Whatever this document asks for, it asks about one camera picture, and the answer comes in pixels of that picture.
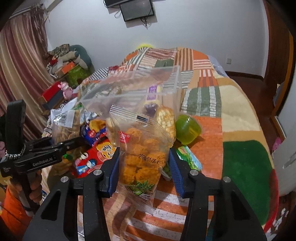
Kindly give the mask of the left hand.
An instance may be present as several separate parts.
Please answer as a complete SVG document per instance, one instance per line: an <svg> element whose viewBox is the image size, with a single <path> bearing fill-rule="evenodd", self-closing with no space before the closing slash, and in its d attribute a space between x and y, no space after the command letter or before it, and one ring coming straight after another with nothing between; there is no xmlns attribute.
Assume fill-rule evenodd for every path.
<svg viewBox="0 0 296 241"><path fill-rule="evenodd" d="M30 182L32 192L29 197L35 203L39 203L42 199L42 170L38 170L35 174L35 178ZM20 183L13 178L8 180L8 189L13 197L20 200L19 194L22 191Z"/></svg>

